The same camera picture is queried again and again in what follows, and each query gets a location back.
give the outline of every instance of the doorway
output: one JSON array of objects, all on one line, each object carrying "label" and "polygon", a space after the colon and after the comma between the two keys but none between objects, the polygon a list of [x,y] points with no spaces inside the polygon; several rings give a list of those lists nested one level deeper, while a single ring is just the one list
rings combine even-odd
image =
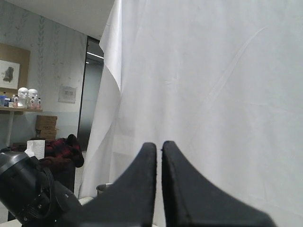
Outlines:
[{"label": "doorway", "polygon": [[102,78],[103,56],[104,53],[99,46],[99,40],[88,37],[78,125],[78,141],[82,151],[86,151],[89,144]]}]

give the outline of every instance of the patterned wallpaper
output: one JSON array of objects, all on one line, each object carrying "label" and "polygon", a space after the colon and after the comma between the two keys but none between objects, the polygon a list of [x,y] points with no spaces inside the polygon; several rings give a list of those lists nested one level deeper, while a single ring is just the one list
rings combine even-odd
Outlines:
[{"label": "patterned wallpaper", "polygon": [[[31,51],[27,88],[39,91],[44,114],[61,116],[57,127],[62,137],[77,133],[86,41],[78,31],[0,0],[0,42]],[[58,102],[60,85],[77,88],[76,104]],[[15,118],[13,141],[34,135],[35,117],[30,113]],[[7,119],[0,115],[0,134]],[[31,135],[21,135],[23,128]]]}]

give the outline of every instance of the stacked cardboard boxes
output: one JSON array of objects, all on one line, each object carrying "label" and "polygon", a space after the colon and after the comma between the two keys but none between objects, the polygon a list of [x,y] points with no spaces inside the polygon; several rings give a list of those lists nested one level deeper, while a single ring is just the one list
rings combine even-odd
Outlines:
[{"label": "stacked cardboard boxes", "polygon": [[57,116],[37,116],[36,137],[44,140],[56,139]]}]

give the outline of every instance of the wooden shelf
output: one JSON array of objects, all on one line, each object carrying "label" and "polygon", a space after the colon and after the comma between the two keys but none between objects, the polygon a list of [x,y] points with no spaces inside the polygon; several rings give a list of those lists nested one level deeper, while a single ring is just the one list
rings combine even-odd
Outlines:
[{"label": "wooden shelf", "polygon": [[11,107],[0,106],[0,111],[36,112],[36,113],[41,113],[43,110],[23,109],[23,108],[11,108]]}]

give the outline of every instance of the plaid fabric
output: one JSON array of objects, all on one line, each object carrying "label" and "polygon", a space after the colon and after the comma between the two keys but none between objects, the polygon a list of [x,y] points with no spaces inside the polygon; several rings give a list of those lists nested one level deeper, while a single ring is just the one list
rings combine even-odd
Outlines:
[{"label": "plaid fabric", "polygon": [[76,167],[84,164],[84,158],[80,145],[75,135],[69,135],[67,139],[61,138],[45,142],[45,158],[58,157],[70,159]]}]

